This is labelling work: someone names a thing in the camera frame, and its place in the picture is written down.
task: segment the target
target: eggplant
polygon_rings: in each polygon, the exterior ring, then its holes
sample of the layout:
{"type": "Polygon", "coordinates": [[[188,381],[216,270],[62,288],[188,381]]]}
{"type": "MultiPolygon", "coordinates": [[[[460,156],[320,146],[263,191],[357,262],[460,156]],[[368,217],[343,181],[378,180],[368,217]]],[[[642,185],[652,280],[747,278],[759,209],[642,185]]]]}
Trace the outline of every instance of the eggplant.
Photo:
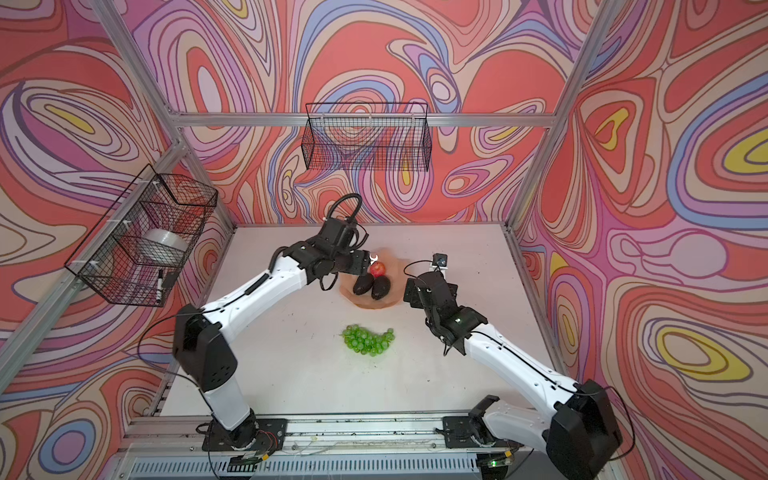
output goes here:
{"type": "Polygon", "coordinates": [[[389,288],[392,283],[389,281],[387,275],[381,275],[373,280],[373,288],[371,289],[371,297],[374,300],[381,300],[389,293],[389,288]]]}
{"type": "Polygon", "coordinates": [[[352,287],[352,293],[355,295],[363,295],[368,290],[371,290],[373,286],[373,275],[370,273],[364,273],[357,277],[355,286],[352,287]]]}

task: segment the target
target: metal rail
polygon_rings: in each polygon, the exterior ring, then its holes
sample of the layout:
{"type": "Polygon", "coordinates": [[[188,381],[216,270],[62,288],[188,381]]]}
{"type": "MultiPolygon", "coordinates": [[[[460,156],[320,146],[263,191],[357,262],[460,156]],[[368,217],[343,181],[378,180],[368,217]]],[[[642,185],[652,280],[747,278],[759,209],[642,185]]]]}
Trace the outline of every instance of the metal rail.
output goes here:
{"type": "MultiPolygon", "coordinates": [[[[229,113],[169,114],[176,127],[303,127],[306,114],[229,113]]],[[[333,113],[328,117],[408,117],[411,114],[355,114],[333,113]]],[[[427,114],[430,127],[551,127],[554,114],[427,114]]]]}
{"type": "MultiPolygon", "coordinates": [[[[157,117],[157,120],[161,123],[171,139],[179,142],[182,147],[184,147],[187,158],[186,165],[189,167],[194,179],[213,187],[214,184],[203,167],[200,158],[197,157],[194,149],[190,147],[187,138],[180,131],[180,128],[177,127],[171,119],[170,105],[160,92],[154,77],[150,74],[149,67],[144,61],[144,57],[142,57],[141,53],[138,51],[136,43],[134,42],[131,33],[128,31],[128,27],[125,25],[123,18],[114,6],[114,1],[93,0],[91,4],[94,12],[101,21],[101,24],[104,26],[104,30],[106,30],[107,35],[109,35],[110,40],[112,40],[115,49],[125,62],[128,71],[136,79],[141,90],[147,96],[155,117],[157,117]]],[[[167,173],[166,171],[157,168],[156,170],[158,173],[167,173]]],[[[219,218],[224,226],[231,232],[234,228],[234,223],[232,222],[228,209],[219,202],[216,205],[216,212],[219,214],[219,218]]]]}
{"type": "MultiPolygon", "coordinates": [[[[179,161],[182,153],[180,145],[174,142],[171,148],[157,159],[156,168],[165,171],[173,169],[173,165],[179,161]]],[[[146,171],[149,172],[147,175],[154,175],[151,169],[146,169],[146,171]]],[[[147,184],[138,184],[115,209],[111,217],[122,218],[134,206],[146,187],[147,184]]],[[[81,251],[77,261],[91,258],[117,225],[116,222],[106,222],[81,251]]],[[[0,392],[4,392],[8,388],[29,356],[35,352],[40,342],[56,325],[58,319],[83,288],[85,288],[85,284],[80,279],[68,270],[64,270],[54,286],[45,294],[43,300],[35,306],[22,324],[11,334],[0,349],[0,392]]]]}
{"type": "Polygon", "coordinates": [[[595,58],[598,56],[598,53],[603,46],[605,36],[608,33],[608,29],[611,27],[614,18],[616,18],[616,15],[624,5],[624,1],[625,0],[605,0],[598,7],[598,12],[594,16],[592,26],[584,40],[584,45],[581,47],[576,62],[574,63],[574,69],[571,72],[571,76],[569,76],[568,80],[565,82],[560,101],[554,110],[556,118],[555,123],[541,139],[536,155],[531,161],[528,173],[523,179],[520,190],[518,190],[518,193],[515,196],[515,201],[509,211],[509,215],[505,220],[505,225],[507,225],[508,228],[512,226],[513,219],[517,218],[520,214],[519,210],[525,205],[525,199],[528,198],[528,195],[531,193],[530,190],[540,181],[541,175],[544,173],[544,168],[549,163],[549,159],[554,153],[554,148],[557,146],[558,139],[568,125],[571,109],[576,104],[576,97],[581,91],[581,86],[587,80],[589,69],[594,63],[595,58]]]}

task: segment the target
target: white table surface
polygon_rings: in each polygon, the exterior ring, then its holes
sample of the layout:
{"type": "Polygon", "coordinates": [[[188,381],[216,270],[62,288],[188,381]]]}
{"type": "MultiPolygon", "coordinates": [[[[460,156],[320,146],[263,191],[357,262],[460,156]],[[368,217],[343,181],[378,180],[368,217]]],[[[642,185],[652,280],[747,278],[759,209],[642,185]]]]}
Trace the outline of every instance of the white table surface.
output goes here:
{"type": "MultiPolygon", "coordinates": [[[[459,305],[471,306],[530,355],[551,366],[544,341],[499,225],[366,227],[364,248],[388,247],[407,260],[448,254],[459,305]]],[[[241,227],[223,259],[210,299],[261,273],[281,245],[315,235],[318,227],[241,227]]],[[[415,265],[422,273],[427,264],[415,265]]],[[[488,394],[530,404],[487,367],[451,351],[424,325],[424,312],[399,303],[362,310],[317,282],[282,299],[232,343],[237,381],[257,415],[468,410],[488,394]],[[339,334],[350,323],[396,339],[381,356],[347,349],[339,334]]],[[[161,415],[210,412],[189,382],[174,382],[161,415]]]]}

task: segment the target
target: swirl pattern wall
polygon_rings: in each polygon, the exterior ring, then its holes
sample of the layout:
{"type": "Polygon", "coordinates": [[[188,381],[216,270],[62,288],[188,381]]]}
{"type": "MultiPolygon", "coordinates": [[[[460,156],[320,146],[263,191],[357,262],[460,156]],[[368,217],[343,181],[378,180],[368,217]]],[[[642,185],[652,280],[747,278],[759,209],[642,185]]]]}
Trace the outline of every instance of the swirl pattern wall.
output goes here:
{"type": "Polygon", "coordinates": [[[298,112],[320,98],[374,94],[487,113],[534,99],[553,111],[596,8],[585,0],[170,0],[131,2],[123,19],[177,111],[298,112]]]}
{"type": "MultiPolygon", "coordinates": [[[[88,3],[0,2],[0,342],[168,147],[88,3]]],[[[77,296],[0,396],[1,479],[97,478],[160,384],[161,373],[131,356],[138,336],[200,298],[225,231],[210,220],[162,310],[77,296]]],[[[168,362],[170,328],[154,329],[142,353],[168,362]]]]}
{"type": "MultiPolygon", "coordinates": [[[[135,2],[123,19],[171,108],[314,101],[552,112],[595,2],[135,2]]],[[[299,128],[188,128],[239,223],[317,222],[341,194],[381,222],[505,220],[542,129],[434,129],[428,174],[306,172],[299,128]]]]}
{"type": "Polygon", "coordinates": [[[543,128],[458,129],[429,172],[306,170],[300,128],[189,127],[187,138],[238,223],[322,222],[355,191],[365,222],[500,221],[509,215],[543,128]]]}
{"type": "Polygon", "coordinates": [[[765,2],[628,2],[516,219],[571,374],[627,401],[627,478],[768,472],[766,65],[765,2]]]}

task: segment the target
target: orange plate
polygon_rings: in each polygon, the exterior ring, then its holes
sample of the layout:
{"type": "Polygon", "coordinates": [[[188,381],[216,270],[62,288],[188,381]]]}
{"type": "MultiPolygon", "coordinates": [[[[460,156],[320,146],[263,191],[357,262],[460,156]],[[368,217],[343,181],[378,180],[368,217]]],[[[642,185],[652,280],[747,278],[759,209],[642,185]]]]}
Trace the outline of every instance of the orange plate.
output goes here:
{"type": "Polygon", "coordinates": [[[387,293],[381,300],[374,300],[371,297],[370,290],[363,295],[355,295],[352,293],[352,287],[357,281],[357,276],[349,275],[348,273],[339,274],[339,291],[341,294],[360,308],[369,310],[386,308],[402,302],[402,295],[406,291],[406,281],[408,279],[402,272],[402,269],[404,266],[408,265],[409,262],[395,257],[394,254],[392,254],[392,251],[388,248],[382,248],[373,253],[374,255],[379,256],[379,262],[384,263],[384,266],[386,267],[386,276],[391,283],[389,286],[389,293],[387,293]]]}

